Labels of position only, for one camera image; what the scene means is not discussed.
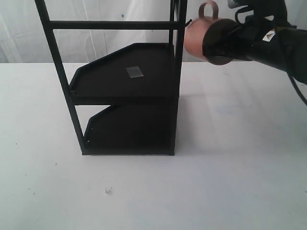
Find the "white label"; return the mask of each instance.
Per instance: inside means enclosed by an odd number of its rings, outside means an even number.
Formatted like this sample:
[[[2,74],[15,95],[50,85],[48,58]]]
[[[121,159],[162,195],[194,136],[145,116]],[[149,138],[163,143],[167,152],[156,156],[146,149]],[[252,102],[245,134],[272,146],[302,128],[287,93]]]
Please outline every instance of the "white label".
[[[270,42],[274,38],[275,34],[276,33],[274,30],[268,31],[268,33],[264,36],[263,41]]]

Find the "white table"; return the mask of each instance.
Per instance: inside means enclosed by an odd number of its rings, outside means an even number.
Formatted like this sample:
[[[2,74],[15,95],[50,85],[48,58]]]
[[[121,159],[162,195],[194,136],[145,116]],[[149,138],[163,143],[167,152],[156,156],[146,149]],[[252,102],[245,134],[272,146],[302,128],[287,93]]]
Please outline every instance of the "white table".
[[[281,71],[184,63],[174,157],[82,156],[53,64],[0,78],[1,230],[307,229],[307,107]]]

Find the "white curtain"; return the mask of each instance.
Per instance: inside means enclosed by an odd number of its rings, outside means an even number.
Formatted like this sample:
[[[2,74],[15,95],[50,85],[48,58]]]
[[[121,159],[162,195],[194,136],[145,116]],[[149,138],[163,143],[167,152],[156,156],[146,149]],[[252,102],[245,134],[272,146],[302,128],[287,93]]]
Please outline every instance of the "white curtain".
[[[52,20],[167,21],[168,0],[45,0]],[[187,20],[203,0],[189,0]],[[220,17],[233,18],[227,0]],[[289,21],[307,29],[307,0],[286,0]],[[167,31],[55,30],[63,62],[90,62],[135,42],[167,42]],[[184,61],[194,61],[186,53]],[[34,0],[0,0],[0,63],[52,62]]]

